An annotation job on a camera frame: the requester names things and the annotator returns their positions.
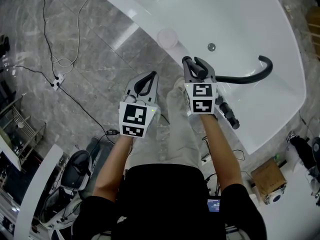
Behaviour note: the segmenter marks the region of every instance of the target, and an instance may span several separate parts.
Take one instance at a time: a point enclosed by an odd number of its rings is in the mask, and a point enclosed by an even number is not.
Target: white power outlet
[[[58,90],[59,86],[61,86],[62,82],[65,80],[62,74],[58,74],[57,77],[59,78],[58,80],[55,79],[53,81],[54,86],[52,87],[55,91]]]

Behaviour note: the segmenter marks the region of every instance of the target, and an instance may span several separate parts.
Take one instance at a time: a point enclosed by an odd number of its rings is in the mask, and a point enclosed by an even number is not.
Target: black hose
[[[221,83],[238,84],[238,85],[252,84],[252,83],[261,81],[262,79],[265,79],[267,76],[270,75],[270,73],[274,68],[274,65],[272,61],[265,56],[260,55],[258,59],[259,61],[266,63],[266,68],[257,74],[253,74],[245,77],[216,75],[215,80]]]

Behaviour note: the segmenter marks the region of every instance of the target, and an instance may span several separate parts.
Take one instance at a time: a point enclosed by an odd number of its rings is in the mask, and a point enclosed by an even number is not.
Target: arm
[[[221,131],[217,120],[210,114],[200,115],[203,123],[213,166],[221,192],[232,184],[243,184],[239,163]]]
[[[96,179],[93,196],[116,201],[132,141],[133,137],[124,135],[117,139]]]

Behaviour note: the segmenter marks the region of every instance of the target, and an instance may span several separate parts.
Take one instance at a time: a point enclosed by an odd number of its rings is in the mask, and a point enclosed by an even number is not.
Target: black pants
[[[312,154],[312,148],[303,138],[300,138],[299,136],[293,137],[290,139],[290,142],[295,147],[307,170],[310,170],[312,167],[316,166],[317,163]]]

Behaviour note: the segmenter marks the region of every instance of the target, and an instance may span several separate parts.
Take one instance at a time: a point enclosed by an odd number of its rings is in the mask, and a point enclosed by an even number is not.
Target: digital display
[[[211,213],[218,213],[220,210],[220,200],[217,199],[208,199],[208,207]]]

